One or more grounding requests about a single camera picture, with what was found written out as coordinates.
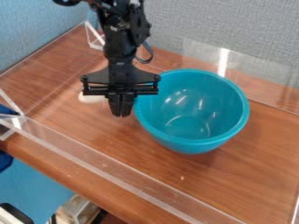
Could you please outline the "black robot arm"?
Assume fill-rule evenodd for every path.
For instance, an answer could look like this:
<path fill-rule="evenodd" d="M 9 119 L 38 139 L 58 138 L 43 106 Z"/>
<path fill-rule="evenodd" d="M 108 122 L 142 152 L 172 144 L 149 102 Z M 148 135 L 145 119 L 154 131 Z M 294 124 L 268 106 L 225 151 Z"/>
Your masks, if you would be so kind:
<path fill-rule="evenodd" d="M 144 0 L 51 0 L 57 5 L 70 7 L 85 2 L 97 14 L 104 33 L 102 53 L 106 67 L 84 74 L 80 78 L 84 95 L 102 95 L 108 99 L 110 113 L 129 116 L 138 95 L 156 95 L 161 76 L 140 70 L 133 60 L 148 64 L 153 57 L 140 59 L 136 50 L 142 46 L 153 54 L 145 39 L 152 25 L 145 18 Z"/>

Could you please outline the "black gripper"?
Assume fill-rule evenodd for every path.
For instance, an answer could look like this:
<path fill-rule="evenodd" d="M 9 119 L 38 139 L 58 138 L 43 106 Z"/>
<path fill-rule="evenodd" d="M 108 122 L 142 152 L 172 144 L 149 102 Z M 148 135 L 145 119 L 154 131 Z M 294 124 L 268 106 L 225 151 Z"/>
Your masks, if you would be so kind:
<path fill-rule="evenodd" d="M 126 117 L 136 96 L 157 94 L 160 80 L 158 74 L 136 68 L 130 59 L 109 59 L 101 70 L 81 76 L 81 92 L 84 95 L 104 95 L 112 114 Z"/>

